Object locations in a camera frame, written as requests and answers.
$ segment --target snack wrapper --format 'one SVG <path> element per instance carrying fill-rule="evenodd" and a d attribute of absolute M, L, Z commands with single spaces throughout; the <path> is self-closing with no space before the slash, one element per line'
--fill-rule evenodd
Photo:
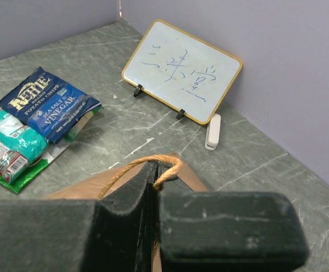
<path fill-rule="evenodd" d="M 98 100 L 61 78 L 37 68 L 0 100 L 0 107 L 57 144 Z"/>
<path fill-rule="evenodd" d="M 0 178 L 11 184 L 32 163 L 39 160 L 47 140 L 17 118 L 0 111 Z"/>
<path fill-rule="evenodd" d="M 86 123 L 94 116 L 99 109 L 86 113 L 71 130 L 65 134 L 64 138 L 58 143 L 50 143 L 39 159 L 29 165 L 15 180 L 11 183 L 0 175 L 0 185 L 9 191 L 19 194 L 22 189 L 28 185 L 36 176 L 38 176 L 50 163 L 52 163 L 69 145 L 74 141 L 78 133 L 84 128 Z"/>

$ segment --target white speck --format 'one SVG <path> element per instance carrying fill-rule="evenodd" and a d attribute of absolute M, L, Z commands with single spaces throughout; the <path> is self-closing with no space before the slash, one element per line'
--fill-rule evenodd
<path fill-rule="evenodd" d="M 188 208 L 189 205 L 191 205 L 193 201 L 195 201 L 195 198 L 192 198 L 192 199 L 190 199 L 189 201 L 187 201 L 186 203 L 184 203 L 184 204 L 183 204 L 183 207 L 184 207 L 184 208 Z"/>
<path fill-rule="evenodd" d="M 108 169 L 112 169 L 115 165 L 119 164 L 120 162 L 117 161 L 116 163 L 114 163 L 112 166 L 110 166 Z"/>
<path fill-rule="evenodd" d="M 258 239 L 257 237 L 250 236 L 247 238 L 246 248 L 248 248 L 248 249 L 257 248 L 259 242 L 260 242 L 260 239 Z"/>

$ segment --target gray marble surface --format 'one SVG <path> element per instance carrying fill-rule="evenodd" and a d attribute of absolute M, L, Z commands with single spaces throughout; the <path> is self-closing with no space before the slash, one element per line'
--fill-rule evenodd
<path fill-rule="evenodd" d="M 48 169 L 20 194 L 40 198 L 133 159 L 177 151 L 212 190 L 275 191 L 298 211 L 311 256 L 298 271 L 329 271 L 329 187 L 226 103 L 220 144 L 204 148 L 206 128 L 155 99 L 133 98 L 121 70 L 141 39 L 124 21 L 0 61 L 0 98 L 41 65 L 99 99 L 95 116 Z"/>

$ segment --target green snack bag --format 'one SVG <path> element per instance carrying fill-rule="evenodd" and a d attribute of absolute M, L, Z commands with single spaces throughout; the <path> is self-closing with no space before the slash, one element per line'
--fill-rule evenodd
<path fill-rule="evenodd" d="M 11 184 L 48 146 L 47 140 L 17 118 L 0 111 L 0 178 Z"/>
<path fill-rule="evenodd" d="M 19 194 L 21 190 L 38 176 L 49 164 L 51 164 L 69 145 L 74 141 L 78 133 L 84 128 L 86 123 L 98 112 L 99 109 L 86 113 L 78 123 L 65 135 L 58 143 L 50 143 L 43 154 L 29 165 L 15 180 L 7 183 L 0 175 L 0 184 L 9 191 Z"/>

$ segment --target white vein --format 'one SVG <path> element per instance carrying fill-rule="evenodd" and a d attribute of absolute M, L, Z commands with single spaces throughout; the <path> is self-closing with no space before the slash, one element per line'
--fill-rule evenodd
<path fill-rule="evenodd" d="M 198 130 L 200 129 L 200 126 L 199 128 L 192 134 L 192 139 L 189 141 L 189 143 L 182 149 L 181 152 L 179 152 L 179 156 L 182 155 L 183 151 L 185 151 L 187 149 L 187 147 L 189 147 L 189 145 L 193 142 L 193 140 L 196 138 L 196 133 L 198 132 Z"/>
<path fill-rule="evenodd" d="M 302 171 L 300 171 L 299 173 L 296 173 L 296 174 L 294 174 L 294 175 L 288 177 L 287 180 L 290 180 L 290 179 L 292 179 L 292 178 L 294 178 L 294 177 L 296 177 L 296 176 L 298 176 L 298 175 L 301 175 L 301 174 L 303 174 L 304 172 L 305 172 L 305 170 L 302 170 Z"/>
<path fill-rule="evenodd" d="M 256 146 L 270 146 L 270 144 L 266 144 L 266 143 L 256 143 L 256 142 L 252 142 L 252 141 L 247 141 L 247 140 L 236 140 L 236 139 L 226 139 L 226 142 L 239 142 L 239 143 L 248 143 L 248 144 L 252 144 L 252 145 L 256 145 Z"/>
<path fill-rule="evenodd" d="M 175 126 L 176 124 L 178 124 L 181 120 L 177 120 L 176 122 L 174 122 L 170 127 L 166 128 L 165 130 L 163 130 L 161 133 L 166 132 L 168 129 L 171 129 L 173 126 Z"/>
<path fill-rule="evenodd" d="M 287 155 L 287 153 L 284 153 L 284 154 L 282 154 L 282 155 L 280 155 L 280 156 L 278 156 L 278 157 L 276 157 L 276 158 L 274 158 L 274 159 L 272 159 L 272 160 L 269 160 L 268 162 L 266 162 L 266 163 L 260 165 L 259 167 L 257 167 L 257 168 L 255 168 L 255 169 L 253 169 L 253 170 L 251 170 L 251 171 L 249 171 L 249 172 L 243 174 L 242 176 L 240 176 L 240 177 L 238 177 L 238 178 L 235 178 L 235 179 L 232 180 L 232 181 L 229 181 L 229 182 L 226 183 L 225 185 L 219 187 L 219 188 L 217 189 L 217 191 L 221 190 L 222 188 L 226 187 L 227 185 L 229 185 L 229 184 L 231 184 L 231 183 L 233 183 L 233 182 L 235 182 L 235 181 L 237 181 L 237 180 L 239 180 L 239 179 L 241 179 L 241 178 L 243 178 L 243 177 L 248 176 L 249 174 L 251 174 L 251 173 L 253 173 L 253 172 L 255 172 L 255 171 L 257 171 L 257 170 L 259 170 L 259 169 L 261 169 L 261 168 L 263 168 L 263 167 L 265 167 L 265 166 L 268 166 L 270 163 L 272 163 L 272 162 L 274 162 L 275 160 L 280 159 L 280 158 L 282 158 L 283 156 L 286 156 L 286 155 Z"/>
<path fill-rule="evenodd" d="M 50 48 L 39 48 L 34 49 L 32 52 L 38 52 L 38 51 L 50 51 L 50 50 L 57 50 L 57 49 L 67 49 L 67 48 L 75 48 L 75 47 L 88 47 L 88 46 L 99 46 L 99 45 L 109 45 L 109 44 L 121 44 L 129 41 L 140 41 L 137 39 L 134 40 L 123 40 L 123 41 L 112 41 L 112 42 L 101 42 L 98 44 L 78 44 L 78 45 L 69 45 L 69 46 L 58 46 L 58 47 L 50 47 Z"/>
<path fill-rule="evenodd" d="M 239 123 L 242 123 L 242 122 L 245 122 L 245 121 L 247 121 L 247 119 L 244 119 L 244 120 L 241 120 L 241 121 L 237 121 L 237 122 L 231 123 L 229 125 L 232 126 L 232 125 L 239 124 Z"/>
<path fill-rule="evenodd" d="M 137 34 L 137 35 L 126 36 L 126 37 L 118 37 L 118 36 L 116 36 L 116 38 L 119 38 L 119 39 L 129 39 L 129 38 L 141 37 L 141 36 L 142 36 L 141 34 Z"/>
<path fill-rule="evenodd" d="M 109 168 L 108 169 L 112 169 L 115 165 L 117 165 L 117 164 L 119 164 L 120 163 L 120 161 L 117 161 L 116 163 L 114 163 L 112 166 L 109 166 Z"/>
<path fill-rule="evenodd" d="M 81 145 L 84 145 L 84 146 L 93 147 L 95 149 L 98 149 L 98 150 L 103 151 L 105 154 L 108 154 L 109 153 L 104 147 L 95 146 L 94 144 L 91 144 L 91 143 L 85 143 L 85 142 L 82 142 L 82 141 L 79 141 L 79 140 L 75 140 L 75 143 L 80 143 Z"/>
<path fill-rule="evenodd" d="M 293 167 L 293 168 L 290 168 L 290 169 L 284 171 L 283 173 L 278 174 L 278 177 L 281 177 L 281 176 L 283 176 L 283 175 L 286 175 L 287 173 L 289 173 L 289 172 L 291 172 L 291 171 L 293 171 L 293 170 L 295 170 L 295 169 L 297 169 L 297 168 L 299 168 L 299 167 L 300 167 L 300 165 L 297 165 L 297 166 L 295 166 L 295 167 Z"/>
<path fill-rule="evenodd" d="M 172 112 L 172 110 L 170 110 L 169 112 L 167 112 L 166 114 L 164 114 L 158 121 L 156 121 L 155 123 L 151 124 L 150 126 L 141 126 L 141 127 L 132 127 L 130 129 L 123 129 L 122 131 L 130 131 L 130 130 L 149 130 L 152 129 L 155 125 L 157 125 L 160 121 L 162 121 L 168 114 L 170 114 Z"/>
<path fill-rule="evenodd" d="M 133 155 L 134 153 L 136 153 L 138 150 L 142 149 L 143 146 L 149 144 L 152 140 L 154 140 L 154 138 L 148 138 L 146 143 L 142 144 L 141 146 L 138 146 L 136 149 L 134 149 L 132 152 L 130 152 L 128 155 L 126 155 L 124 157 L 123 160 L 125 160 L 126 158 L 128 158 L 129 156 Z"/>

